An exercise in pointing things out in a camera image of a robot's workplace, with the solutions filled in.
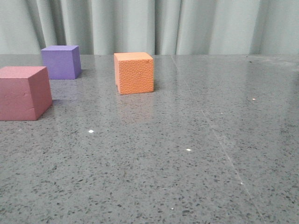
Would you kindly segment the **purple foam cube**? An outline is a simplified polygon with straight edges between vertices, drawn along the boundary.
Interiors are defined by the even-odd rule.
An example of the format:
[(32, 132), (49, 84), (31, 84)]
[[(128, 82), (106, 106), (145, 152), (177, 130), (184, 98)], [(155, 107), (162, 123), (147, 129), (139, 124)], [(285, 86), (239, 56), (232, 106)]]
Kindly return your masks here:
[(78, 45), (52, 45), (41, 50), (49, 79), (76, 79), (81, 73)]

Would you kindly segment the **pale green curtain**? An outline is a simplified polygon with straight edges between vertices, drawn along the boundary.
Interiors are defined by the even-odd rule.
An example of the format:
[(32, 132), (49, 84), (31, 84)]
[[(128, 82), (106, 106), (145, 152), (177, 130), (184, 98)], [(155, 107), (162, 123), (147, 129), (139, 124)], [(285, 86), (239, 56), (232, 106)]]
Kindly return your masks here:
[(0, 52), (297, 54), (296, 0), (3, 0)]

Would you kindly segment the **orange foam cube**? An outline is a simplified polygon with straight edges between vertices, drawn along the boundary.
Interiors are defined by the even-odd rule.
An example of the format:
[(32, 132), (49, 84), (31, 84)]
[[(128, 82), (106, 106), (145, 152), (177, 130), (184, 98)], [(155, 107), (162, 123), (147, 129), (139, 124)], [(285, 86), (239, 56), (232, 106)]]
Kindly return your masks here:
[(148, 53), (115, 53), (114, 70), (121, 95), (154, 91), (154, 60)]

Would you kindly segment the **pink foam cube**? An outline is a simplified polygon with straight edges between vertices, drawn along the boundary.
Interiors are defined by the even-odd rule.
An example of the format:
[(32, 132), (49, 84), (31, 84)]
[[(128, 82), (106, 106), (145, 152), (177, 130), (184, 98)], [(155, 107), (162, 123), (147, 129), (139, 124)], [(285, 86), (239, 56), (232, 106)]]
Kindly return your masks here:
[(0, 69), (0, 120), (38, 120), (52, 105), (45, 66), (6, 66)]

